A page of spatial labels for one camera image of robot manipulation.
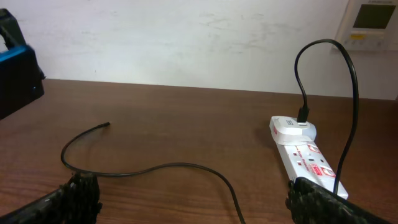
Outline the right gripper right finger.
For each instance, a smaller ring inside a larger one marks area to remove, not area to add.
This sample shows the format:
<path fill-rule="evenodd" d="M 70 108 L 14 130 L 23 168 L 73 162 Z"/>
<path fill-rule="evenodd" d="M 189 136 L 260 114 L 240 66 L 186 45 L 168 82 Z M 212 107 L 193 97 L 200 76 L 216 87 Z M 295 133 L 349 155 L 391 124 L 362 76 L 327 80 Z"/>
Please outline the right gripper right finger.
<path fill-rule="evenodd" d="M 288 188 L 285 204 L 295 224 L 390 224 L 304 177 Z"/>

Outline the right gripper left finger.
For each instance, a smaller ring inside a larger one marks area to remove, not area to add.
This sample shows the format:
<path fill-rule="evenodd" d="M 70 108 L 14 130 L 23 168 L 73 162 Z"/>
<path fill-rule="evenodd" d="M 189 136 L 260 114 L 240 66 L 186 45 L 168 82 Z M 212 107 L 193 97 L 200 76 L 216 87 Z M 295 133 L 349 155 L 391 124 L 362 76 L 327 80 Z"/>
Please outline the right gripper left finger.
<path fill-rule="evenodd" d="M 97 176 L 74 174 L 49 194 L 1 217 L 1 224 L 95 224 L 102 209 Z"/>

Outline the blue screen smartphone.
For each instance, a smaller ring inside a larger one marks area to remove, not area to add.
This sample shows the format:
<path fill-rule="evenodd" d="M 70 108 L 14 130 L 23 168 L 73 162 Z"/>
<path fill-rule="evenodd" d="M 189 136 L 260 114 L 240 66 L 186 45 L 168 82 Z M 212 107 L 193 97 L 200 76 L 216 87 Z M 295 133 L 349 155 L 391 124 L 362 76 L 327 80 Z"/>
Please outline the blue screen smartphone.
<path fill-rule="evenodd" d="M 1 9 L 1 37 L 7 50 L 1 53 L 1 119 L 44 95 L 43 71 L 34 49 L 25 42 L 17 19 Z"/>

